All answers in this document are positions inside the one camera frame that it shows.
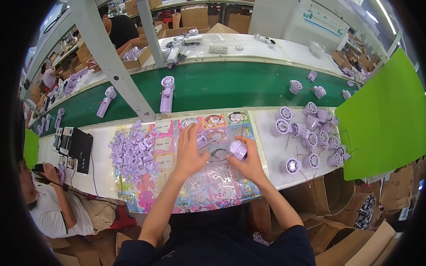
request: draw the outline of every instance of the metal support pillar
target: metal support pillar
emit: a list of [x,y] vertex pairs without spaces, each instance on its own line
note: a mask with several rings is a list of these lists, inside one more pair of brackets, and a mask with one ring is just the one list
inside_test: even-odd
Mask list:
[[136,0],[139,17],[144,27],[145,36],[147,37],[151,53],[154,58],[155,66],[159,68],[166,67],[163,55],[161,54],[160,44],[158,43],[157,34],[153,25],[153,16],[151,14],[150,3],[148,0]]
[[154,111],[136,87],[109,39],[95,0],[69,0],[68,4],[81,37],[108,80],[141,121],[154,121]]

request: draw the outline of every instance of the person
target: person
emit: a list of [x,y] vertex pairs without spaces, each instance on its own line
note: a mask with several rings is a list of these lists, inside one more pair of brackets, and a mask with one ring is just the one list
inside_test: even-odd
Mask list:
[[[57,82],[57,78],[56,78],[57,73],[56,73],[56,70],[55,70],[55,66],[53,66],[53,68],[50,69],[47,66],[47,63],[43,63],[43,65],[41,65],[41,74],[43,74],[44,85],[46,85],[46,87],[49,90],[51,90]],[[58,74],[60,76],[62,76],[63,70],[59,71]]]
[[[254,241],[244,229],[244,219],[236,219],[235,213],[243,205],[220,210],[173,214],[175,200],[185,180],[206,166],[209,154],[199,154],[196,137],[200,124],[190,124],[178,139],[177,161],[161,193],[153,204],[142,226],[138,240],[127,240],[121,245],[114,266],[130,265],[315,265],[314,251],[307,231],[296,211],[275,189],[263,172],[254,140],[241,140],[248,150],[244,162],[228,158],[248,180],[254,182],[279,225],[285,231],[269,246]],[[199,220],[196,215],[209,215]],[[164,247],[158,248],[167,222],[170,238]]]
[[19,162],[19,180],[25,203],[38,229],[50,238],[96,235],[115,220],[117,200],[88,200],[76,190],[65,192],[55,167],[43,163],[49,185],[33,182],[25,160]]
[[[121,54],[131,43],[141,41],[139,32],[135,28],[132,20],[126,15],[118,15],[112,18],[108,17],[108,5],[98,9],[102,18],[102,23],[109,35],[112,44],[115,46],[118,54]],[[98,65],[93,58],[86,61],[90,69],[97,69]]]

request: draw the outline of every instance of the ceiling light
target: ceiling light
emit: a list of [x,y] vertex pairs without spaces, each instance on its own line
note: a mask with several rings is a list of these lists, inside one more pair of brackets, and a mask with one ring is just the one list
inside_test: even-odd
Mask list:
[[376,23],[379,23],[378,21],[377,21],[377,19],[370,13],[370,12],[368,12],[368,11],[366,11],[367,12],[367,15],[370,17],[370,18],[372,18]]
[[382,3],[380,3],[379,0],[376,0],[376,2],[379,4],[380,8],[382,9],[382,12],[385,14],[385,17],[388,20],[389,25],[391,25],[392,32],[394,34],[396,34],[397,32],[395,31],[394,25],[392,24],[391,18],[389,17],[388,13],[386,12],[384,6],[382,5]]

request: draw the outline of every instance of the small white component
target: small white component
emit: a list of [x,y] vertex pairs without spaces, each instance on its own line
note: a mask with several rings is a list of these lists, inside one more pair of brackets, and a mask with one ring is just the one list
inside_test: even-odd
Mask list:
[[170,50],[169,57],[167,58],[167,63],[174,63],[178,59],[179,48],[172,48]]
[[228,46],[209,45],[209,53],[226,54],[228,53]]
[[184,39],[185,43],[199,43],[203,40],[203,35],[189,36]]

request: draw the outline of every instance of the black machine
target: black machine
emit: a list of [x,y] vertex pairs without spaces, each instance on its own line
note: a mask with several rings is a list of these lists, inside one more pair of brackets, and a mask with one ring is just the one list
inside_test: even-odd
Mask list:
[[79,173],[89,173],[93,136],[75,127],[57,128],[53,149],[63,155],[64,165]]

